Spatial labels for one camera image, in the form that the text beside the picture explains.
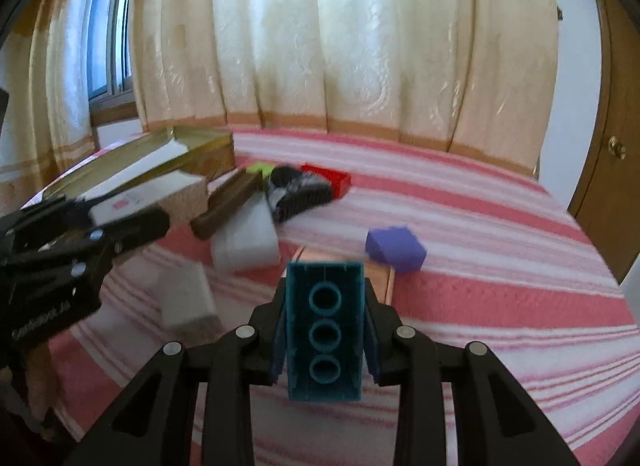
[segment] cardboard box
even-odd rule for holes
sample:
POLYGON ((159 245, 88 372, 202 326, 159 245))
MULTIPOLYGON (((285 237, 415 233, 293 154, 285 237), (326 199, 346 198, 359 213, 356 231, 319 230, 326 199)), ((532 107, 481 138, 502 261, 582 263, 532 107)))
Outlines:
MULTIPOLYGON (((301 246, 297 249, 291 261, 358 261, 353 258, 345 257, 344 255, 337 255, 335 253, 329 253, 328 251, 321 251, 319 249, 313 249, 311 247, 301 246)), ((373 261, 363 261, 364 264, 364 276, 369 278, 373 290, 376 293, 376 298, 380 303, 391 305, 394 293, 394 280, 396 278, 396 272, 388 265, 376 263, 373 261)))
POLYGON ((172 228, 190 222, 207 211, 206 178, 181 171, 167 173, 100 202, 89 215, 101 226, 151 206, 169 214, 172 228))

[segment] door knob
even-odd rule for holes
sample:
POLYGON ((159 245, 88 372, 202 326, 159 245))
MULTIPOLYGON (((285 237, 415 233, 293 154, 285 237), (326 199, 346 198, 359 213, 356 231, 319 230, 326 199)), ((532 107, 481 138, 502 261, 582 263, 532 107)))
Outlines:
POLYGON ((625 145, 615 135, 609 139, 609 153, 621 161, 626 157, 625 145))

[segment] white foam block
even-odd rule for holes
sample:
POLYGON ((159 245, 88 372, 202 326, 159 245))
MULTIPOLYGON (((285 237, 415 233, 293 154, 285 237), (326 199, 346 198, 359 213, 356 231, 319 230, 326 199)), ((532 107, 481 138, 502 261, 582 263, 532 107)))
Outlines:
POLYGON ((211 238, 216 271, 233 273, 280 262, 278 236, 263 192, 254 194, 211 238))
POLYGON ((162 325, 181 341, 200 343, 220 334, 222 326, 207 274, 200 262, 161 273, 156 294, 162 311, 162 325))

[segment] curtain fold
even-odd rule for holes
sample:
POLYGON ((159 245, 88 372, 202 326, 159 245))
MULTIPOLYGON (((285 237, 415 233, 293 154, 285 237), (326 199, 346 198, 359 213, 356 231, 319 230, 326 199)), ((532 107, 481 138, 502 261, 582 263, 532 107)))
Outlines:
POLYGON ((133 0, 130 7, 146 129, 312 128, 518 169, 533 168, 540 152, 558 54, 555 0, 133 0))
POLYGON ((532 175, 556 86, 556 0, 476 0, 468 90, 450 151, 532 175))
POLYGON ((0 135, 0 214, 95 150, 86 82, 90 0, 31 0, 0 50, 9 105, 0 135))

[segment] window frame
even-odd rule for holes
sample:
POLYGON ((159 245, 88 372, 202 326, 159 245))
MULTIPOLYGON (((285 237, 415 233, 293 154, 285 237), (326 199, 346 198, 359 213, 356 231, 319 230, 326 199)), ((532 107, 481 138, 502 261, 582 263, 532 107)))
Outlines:
POLYGON ((89 93, 89 110, 94 128, 137 116, 132 78, 125 75, 129 51, 126 41, 129 30, 128 11, 129 0, 109 0, 106 37, 107 85, 89 93))
MULTIPOLYGON (((94 5, 95 4, 95 0, 91 1, 91 11, 89 12, 89 24, 88 24, 88 41, 87 41, 87 58, 86 58, 86 81, 87 81, 87 88, 89 90, 89 100, 94 99, 95 97, 99 97, 102 94, 105 93, 110 93, 110 81, 109 81, 109 23, 107 24, 107 45, 106 45, 106 52, 105 52, 105 62, 106 62, 106 68, 107 68, 107 74, 106 74, 106 84, 104 84, 103 86, 100 86, 99 88, 96 88, 95 90, 92 90, 93 85, 92 85, 92 66, 90 66, 90 61, 92 59, 91 57, 91 51, 92 48, 91 46, 94 43, 94 34, 93 34, 93 30, 95 27, 95 13, 97 12, 97 7, 94 5)), ((110 8, 107 11, 107 20, 108 22, 110 21, 111 18, 111 0, 109 0, 109 5, 110 8)))

